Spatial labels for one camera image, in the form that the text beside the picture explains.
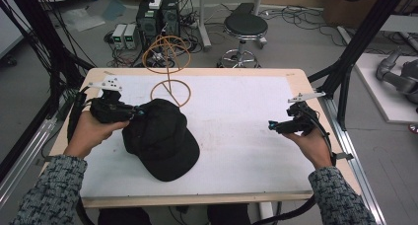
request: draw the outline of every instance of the hand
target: hand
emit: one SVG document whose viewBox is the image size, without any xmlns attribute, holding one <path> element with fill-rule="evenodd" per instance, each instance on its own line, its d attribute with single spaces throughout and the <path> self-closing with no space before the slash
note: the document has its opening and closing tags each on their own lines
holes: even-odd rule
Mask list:
<svg viewBox="0 0 418 225">
<path fill-rule="evenodd" d="M 328 146 L 319 129 L 315 128 L 308 135 L 288 133 L 283 136 L 294 141 L 316 169 L 332 166 Z"/>
<path fill-rule="evenodd" d="M 84 159 L 92 149 L 108 139 L 114 130 L 126 127 L 129 121 L 103 124 L 90 111 L 82 112 L 64 155 Z"/>
</svg>

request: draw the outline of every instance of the cap brim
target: cap brim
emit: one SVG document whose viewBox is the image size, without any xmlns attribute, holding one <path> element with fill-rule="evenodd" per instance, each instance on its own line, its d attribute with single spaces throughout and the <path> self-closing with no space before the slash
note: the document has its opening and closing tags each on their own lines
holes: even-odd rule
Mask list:
<svg viewBox="0 0 418 225">
<path fill-rule="evenodd" d="M 185 130 L 180 151 L 164 160 L 144 160 L 145 168 L 158 180 L 171 182 L 186 174 L 197 162 L 200 155 L 199 145 L 188 129 Z"/>
</svg>

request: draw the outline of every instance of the patterned sleeve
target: patterned sleeve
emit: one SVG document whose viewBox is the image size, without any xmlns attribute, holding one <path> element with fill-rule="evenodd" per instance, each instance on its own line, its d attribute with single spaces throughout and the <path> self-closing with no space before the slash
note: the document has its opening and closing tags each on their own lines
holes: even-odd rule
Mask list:
<svg viewBox="0 0 418 225">
<path fill-rule="evenodd" d="M 376 224 L 362 198 L 337 168 L 320 168 L 310 174 L 309 180 L 323 224 Z"/>
<path fill-rule="evenodd" d="M 53 157 L 35 187 L 24 196 L 11 224 L 74 224 L 86 168 L 87 163 L 82 159 Z"/>
</svg>

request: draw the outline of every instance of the black cap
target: black cap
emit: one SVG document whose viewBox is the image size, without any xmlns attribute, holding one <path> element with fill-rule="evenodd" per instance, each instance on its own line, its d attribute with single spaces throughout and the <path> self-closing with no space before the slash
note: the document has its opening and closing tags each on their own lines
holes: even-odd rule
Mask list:
<svg viewBox="0 0 418 225">
<path fill-rule="evenodd" d="M 138 156 L 156 179 L 178 179 L 194 166 L 200 154 L 196 139 L 186 128 L 186 117 L 176 105 L 162 99 L 140 109 L 144 114 L 122 130 L 126 151 Z"/>
</svg>

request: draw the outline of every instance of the floor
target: floor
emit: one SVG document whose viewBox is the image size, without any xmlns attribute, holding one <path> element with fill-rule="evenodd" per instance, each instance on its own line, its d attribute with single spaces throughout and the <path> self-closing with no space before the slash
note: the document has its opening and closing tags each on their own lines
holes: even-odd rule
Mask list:
<svg viewBox="0 0 418 225">
<path fill-rule="evenodd" d="M 114 5 L 114 0 L 77 0 L 77 2 L 63 2 L 60 4 L 62 12 L 72 9 L 86 9 L 89 15 L 101 15 L 109 5 Z M 116 24 L 131 23 L 136 16 L 135 2 L 123 1 L 127 9 L 120 11 L 121 16 L 115 16 L 114 20 L 105 20 L 105 25 L 97 26 L 91 30 L 78 32 L 70 30 L 74 39 L 83 47 L 89 57 L 100 67 L 108 66 L 112 61 L 111 50 L 104 42 L 104 36 L 112 31 Z M 228 49 L 236 48 L 238 42 L 232 37 L 222 33 L 223 19 L 229 11 L 222 6 L 213 6 L 206 9 L 208 17 L 213 15 L 207 26 L 209 38 L 212 41 L 212 49 L 207 52 L 193 53 L 189 66 L 216 67 L 219 57 Z M 269 31 L 266 35 L 268 44 L 259 49 L 255 43 L 249 42 L 246 48 L 252 50 L 258 57 L 262 68 L 301 68 L 307 75 L 331 65 L 337 60 L 344 50 L 340 46 L 341 36 L 334 29 L 322 28 L 320 31 L 306 30 L 295 24 L 285 22 L 281 16 L 273 17 L 274 12 L 263 17 L 269 19 Z M 323 22 L 320 16 L 309 16 L 310 21 Z M 311 28 L 312 25 L 300 25 Z M 62 29 L 57 29 L 64 42 L 68 41 L 63 35 Z M 399 41 L 394 43 L 387 38 L 388 33 L 379 34 L 371 43 L 367 52 L 374 51 L 385 53 L 395 49 L 398 45 L 405 48 L 405 53 L 416 55 L 409 46 Z M 18 60 L 16 66 L 7 66 L 2 63 L 0 67 L 0 137 L 3 141 L 3 150 L 0 159 L 3 160 L 6 153 L 13 147 L 26 126 L 31 122 L 44 101 L 48 97 L 48 75 L 41 67 L 34 52 L 23 41 L 17 45 L 11 53 Z M 321 81 L 313 83 L 320 86 Z M 58 122 L 54 131 L 59 129 Z M 375 197 L 381 207 L 387 224 L 415 224 L 418 221 L 418 135 L 408 131 L 405 124 L 386 123 L 373 102 L 370 94 L 358 73 L 354 70 L 350 84 L 350 92 L 347 106 L 346 126 L 351 140 L 355 146 L 361 164 L 368 177 L 369 183 L 375 193 Z M 53 143 L 51 140 L 44 148 L 47 154 L 48 148 Z M 41 157 L 34 160 L 32 166 L 25 173 L 23 179 L 10 196 L 8 202 L 0 210 L 0 223 L 10 221 L 16 214 L 18 203 L 23 194 L 32 187 L 41 169 Z M 300 201 L 284 202 L 282 211 L 289 211 L 302 203 Z M 153 224 L 181 224 L 180 213 L 171 207 L 147 207 L 145 208 Z M 207 223 L 205 206 L 191 206 L 181 218 L 184 224 L 203 225 Z M 251 221 L 259 218 L 257 205 L 249 205 Z M 88 210 L 89 215 L 95 219 L 98 216 L 96 210 Z M 279 224 L 321 224 L 317 207 L 306 214 Z"/>
</svg>

